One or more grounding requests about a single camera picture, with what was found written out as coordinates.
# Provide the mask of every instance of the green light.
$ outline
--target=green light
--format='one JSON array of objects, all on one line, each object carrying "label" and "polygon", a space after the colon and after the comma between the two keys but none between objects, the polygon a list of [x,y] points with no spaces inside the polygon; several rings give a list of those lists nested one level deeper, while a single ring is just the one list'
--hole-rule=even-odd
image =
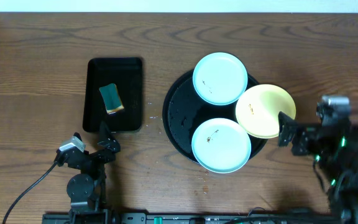
[{"label": "green light", "polygon": [[344,147],[346,145],[346,138],[342,137],[341,146]]}]

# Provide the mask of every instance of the camera on robot arm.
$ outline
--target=camera on robot arm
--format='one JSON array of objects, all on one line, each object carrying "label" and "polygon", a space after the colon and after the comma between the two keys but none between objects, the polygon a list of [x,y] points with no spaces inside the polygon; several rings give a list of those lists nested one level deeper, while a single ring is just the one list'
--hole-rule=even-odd
[{"label": "camera on robot arm", "polygon": [[280,112],[278,146],[292,142],[294,156],[312,155],[313,168],[317,164],[331,184],[326,193],[333,215],[358,223],[358,125],[351,123],[350,113],[345,96],[323,96],[316,109],[321,122],[316,124],[298,124]]}]

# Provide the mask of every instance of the yellow plate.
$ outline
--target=yellow plate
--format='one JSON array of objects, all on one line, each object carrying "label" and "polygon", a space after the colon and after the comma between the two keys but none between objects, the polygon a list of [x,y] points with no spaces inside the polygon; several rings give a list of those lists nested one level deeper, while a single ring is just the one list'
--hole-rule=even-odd
[{"label": "yellow plate", "polygon": [[237,122],[257,138],[278,136],[278,113],[282,111],[295,119],[295,102],[289,93],[275,85],[257,85],[249,88],[236,105]]}]

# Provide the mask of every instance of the wood grain surface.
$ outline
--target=wood grain surface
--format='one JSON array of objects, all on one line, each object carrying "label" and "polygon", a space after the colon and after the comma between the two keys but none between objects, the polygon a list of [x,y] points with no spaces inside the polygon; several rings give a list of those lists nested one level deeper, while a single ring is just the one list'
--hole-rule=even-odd
[{"label": "wood grain surface", "polygon": [[[358,122],[358,14],[0,14],[0,223],[75,131],[95,150],[98,137],[82,130],[87,63],[95,57],[144,62],[142,129],[115,135],[122,151],[106,166],[112,206],[327,212],[311,158],[293,157],[277,139],[226,175],[206,171],[171,145],[161,120],[165,95],[211,52],[234,54],[259,82],[286,89],[298,121],[317,121],[321,95],[344,94]],[[66,185],[77,173],[55,168],[16,205],[8,223],[40,223],[45,212],[68,211]]]}]

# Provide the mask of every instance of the green scouring pad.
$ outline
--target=green scouring pad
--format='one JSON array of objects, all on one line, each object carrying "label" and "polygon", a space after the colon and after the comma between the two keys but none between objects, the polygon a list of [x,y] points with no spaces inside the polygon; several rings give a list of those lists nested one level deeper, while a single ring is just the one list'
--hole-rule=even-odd
[{"label": "green scouring pad", "polygon": [[99,88],[100,94],[106,106],[107,114],[113,114],[124,109],[121,99],[118,95],[116,84],[108,84],[104,87]]}]

